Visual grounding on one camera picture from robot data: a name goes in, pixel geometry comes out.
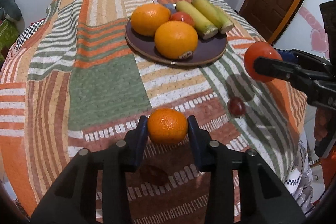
tangerine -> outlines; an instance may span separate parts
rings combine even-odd
[[[171,108],[156,109],[148,118],[148,133],[156,144],[178,144],[187,134],[186,117]]]
[[[185,59],[197,48],[196,30],[182,21],[168,21],[162,24],[154,36],[155,47],[169,59]]]
[[[148,3],[137,7],[131,15],[134,31],[153,37],[156,30],[170,19],[170,10],[161,4]]]

red tomato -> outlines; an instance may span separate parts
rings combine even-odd
[[[175,13],[171,16],[170,20],[183,21],[185,23],[188,23],[189,25],[192,25],[192,27],[195,27],[195,22],[193,18],[186,12]]]
[[[260,75],[254,70],[253,63],[258,57],[267,57],[282,61],[281,55],[270,44],[263,41],[253,43],[244,55],[245,69],[254,80],[264,83],[272,81],[274,78]]]

plate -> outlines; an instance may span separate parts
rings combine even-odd
[[[168,7],[171,13],[174,14],[176,10]],[[128,44],[138,53],[145,57],[159,63],[168,65],[178,65],[184,67],[192,67],[199,65],[206,65],[221,58],[227,46],[226,34],[216,34],[207,40],[198,39],[198,45],[194,54],[187,59],[172,60],[161,55],[154,44],[154,37],[146,37],[138,34],[132,29],[130,19],[125,26],[125,37]]]

metal bolt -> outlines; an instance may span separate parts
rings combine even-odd
[[[257,151],[256,150],[254,150],[254,149],[248,149],[247,150],[247,153],[250,155],[250,156],[252,156],[252,157],[254,157],[256,154],[257,154]]]
[[[219,142],[218,142],[218,141],[210,141],[210,142],[209,142],[209,145],[210,145],[211,147],[218,147],[218,146],[219,146]]]
[[[116,145],[117,145],[118,147],[123,147],[123,146],[126,145],[126,142],[125,142],[124,140],[120,140],[120,141],[117,141]]]
[[[86,148],[83,148],[81,150],[79,150],[78,152],[81,156],[85,156],[87,153],[89,153],[89,150],[87,150]]]

striped tablecloth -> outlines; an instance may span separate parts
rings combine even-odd
[[[170,68],[128,47],[124,27],[137,6],[177,1],[54,0],[42,26],[18,52],[12,49],[0,77],[1,154],[29,215],[81,148],[107,148],[157,107],[195,115],[212,138],[230,149],[255,148],[282,181],[287,178],[305,96],[284,81],[256,83],[246,74],[244,52],[263,38],[225,1],[209,0],[236,24],[227,34],[226,53],[212,65]],[[245,102],[244,117],[233,118],[227,111],[232,96]],[[188,140],[175,146],[149,143],[144,157],[145,164],[169,175],[169,183],[152,185],[139,173],[127,174],[135,224],[202,223],[210,176],[196,170]],[[237,174],[234,183],[237,220]],[[99,220],[101,180],[96,199]]]

